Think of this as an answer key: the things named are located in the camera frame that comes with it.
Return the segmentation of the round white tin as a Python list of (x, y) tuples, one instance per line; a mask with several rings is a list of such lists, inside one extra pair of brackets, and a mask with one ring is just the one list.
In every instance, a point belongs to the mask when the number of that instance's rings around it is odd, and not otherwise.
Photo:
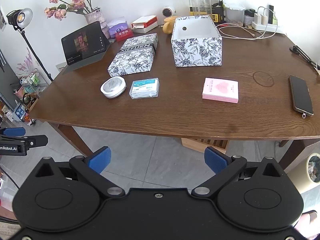
[(121, 76), (114, 76), (105, 81), (101, 87), (100, 91), (108, 99), (114, 99), (120, 94), (122, 94), (126, 89), (126, 82)]

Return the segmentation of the open floral storage box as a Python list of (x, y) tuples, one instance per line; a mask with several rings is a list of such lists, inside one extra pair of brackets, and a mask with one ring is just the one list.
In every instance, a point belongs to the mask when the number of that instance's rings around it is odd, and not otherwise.
[(222, 65), (222, 37), (208, 15), (176, 18), (171, 46), (176, 67)]

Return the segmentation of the black folded tripod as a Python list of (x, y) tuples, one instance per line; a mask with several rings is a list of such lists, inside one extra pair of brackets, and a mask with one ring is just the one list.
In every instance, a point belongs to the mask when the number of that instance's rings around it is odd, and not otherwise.
[(308, 64), (312, 65), (316, 71), (319, 71), (319, 65), (313, 61), (301, 48), (299, 48), (299, 46), (293, 45), (289, 48), (289, 50), (292, 53), (301, 56)]

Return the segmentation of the vase with pink flowers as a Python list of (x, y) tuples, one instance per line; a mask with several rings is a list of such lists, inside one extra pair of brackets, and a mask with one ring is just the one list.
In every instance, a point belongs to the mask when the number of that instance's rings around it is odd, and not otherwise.
[(49, 0), (53, 4), (44, 10), (48, 18), (54, 17), (57, 20), (66, 18), (67, 13), (72, 12), (83, 15), (88, 24), (98, 21), (102, 32), (110, 39), (109, 27), (107, 20), (99, 7), (92, 5), (92, 0)]

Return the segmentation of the white power strip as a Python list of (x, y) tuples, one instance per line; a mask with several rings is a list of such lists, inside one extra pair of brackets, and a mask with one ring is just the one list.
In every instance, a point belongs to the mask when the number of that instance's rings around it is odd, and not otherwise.
[(255, 22), (252, 22), (252, 28), (258, 31), (266, 31), (266, 32), (278, 32), (280, 31), (280, 28), (276, 24), (257, 24)]

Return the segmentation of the clear plastic case blue card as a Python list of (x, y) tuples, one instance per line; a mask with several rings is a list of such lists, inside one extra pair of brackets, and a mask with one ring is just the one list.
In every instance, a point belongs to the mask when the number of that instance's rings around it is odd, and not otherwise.
[(159, 94), (158, 78), (136, 80), (132, 82), (129, 95), (131, 99), (154, 98)]

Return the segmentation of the black tablet in folio stand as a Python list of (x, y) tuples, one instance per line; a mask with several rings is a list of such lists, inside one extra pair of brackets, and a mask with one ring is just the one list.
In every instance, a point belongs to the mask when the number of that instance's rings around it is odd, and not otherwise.
[(110, 46), (99, 21), (61, 38), (61, 43), (67, 63), (64, 74), (100, 61)]

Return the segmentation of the floral box lid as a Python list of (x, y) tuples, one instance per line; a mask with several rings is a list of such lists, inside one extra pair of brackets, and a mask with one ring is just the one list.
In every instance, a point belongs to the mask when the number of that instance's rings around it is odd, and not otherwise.
[(149, 72), (157, 45), (157, 33), (128, 38), (107, 68), (110, 77)]

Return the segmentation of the white usb charger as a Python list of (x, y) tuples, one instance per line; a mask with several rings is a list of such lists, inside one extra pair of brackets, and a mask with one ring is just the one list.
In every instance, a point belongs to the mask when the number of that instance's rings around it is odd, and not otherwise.
[(266, 26), (268, 24), (268, 14), (259, 14), (255, 13), (254, 15), (254, 21), (256, 25), (263, 25)]

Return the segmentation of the clear plastic food container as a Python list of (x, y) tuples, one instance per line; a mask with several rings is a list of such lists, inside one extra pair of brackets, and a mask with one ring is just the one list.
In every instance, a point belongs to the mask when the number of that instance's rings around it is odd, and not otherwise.
[(242, 5), (225, 5), (225, 20), (227, 23), (243, 26), (246, 8)]

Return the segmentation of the pink sticky note pad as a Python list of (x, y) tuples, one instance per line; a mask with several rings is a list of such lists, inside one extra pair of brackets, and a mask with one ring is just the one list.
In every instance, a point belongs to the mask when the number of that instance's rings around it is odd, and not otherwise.
[(202, 98), (207, 100), (238, 103), (239, 83), (233, 80), (205, 78)]

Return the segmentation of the small red card box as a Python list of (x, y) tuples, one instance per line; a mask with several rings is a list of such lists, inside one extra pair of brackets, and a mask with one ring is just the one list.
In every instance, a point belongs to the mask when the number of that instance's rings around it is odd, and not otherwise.
[(125, 30), (121, 30), (119, 32), (116, 32), (116, 41), (120, 42), (123, 40), (126, 40), (128, 38), (133, 37), (133, 31), (129, 28), (129, 29), (125, 29)]

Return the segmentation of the wooden crate under table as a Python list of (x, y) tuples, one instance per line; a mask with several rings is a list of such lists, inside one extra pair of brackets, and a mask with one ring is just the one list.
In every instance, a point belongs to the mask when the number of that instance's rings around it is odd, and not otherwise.
[(215, 140), (215, 139), (190, 139), (182, 138), (181, 143), (184, 147), (198, 151), (204, 152), (207, 147), (213, 147), (221, 153), (225, 154), (229, 144), (228, 140)]

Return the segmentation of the black smartphone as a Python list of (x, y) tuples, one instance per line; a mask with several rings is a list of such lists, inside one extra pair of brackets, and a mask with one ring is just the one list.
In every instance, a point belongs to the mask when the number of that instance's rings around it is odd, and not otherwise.
[(299, 77), (290, 75), (289, 83), (294, 110), (302, 113), (303, 118), (307, 115), (313, 116), (313, 106), (306, 81)]

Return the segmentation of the studio light on stand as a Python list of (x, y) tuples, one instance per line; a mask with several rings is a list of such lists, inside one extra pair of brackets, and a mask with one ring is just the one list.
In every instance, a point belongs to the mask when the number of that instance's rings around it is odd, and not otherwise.
[(28, 41), (24, 29), (31, 23), (33, 18), (33, 12), (30, 8), (24, 8), (19, 10), (13, 10), (7, 14), (8, 23), (13, 26), (13, 28), (20, 33), (20, 35), (25, 40), (26, 44), (28, 45), (29, 49), (33, 53), (36, 61), (39, 63), (42, 70), (45, 72), (46, 76), (50, 81), (53, 81), (51, 74), (48, 73), (46, 68), (44, 67), (42, 61), (37, 56), (35, 51), (33, 50), (30, 42)]

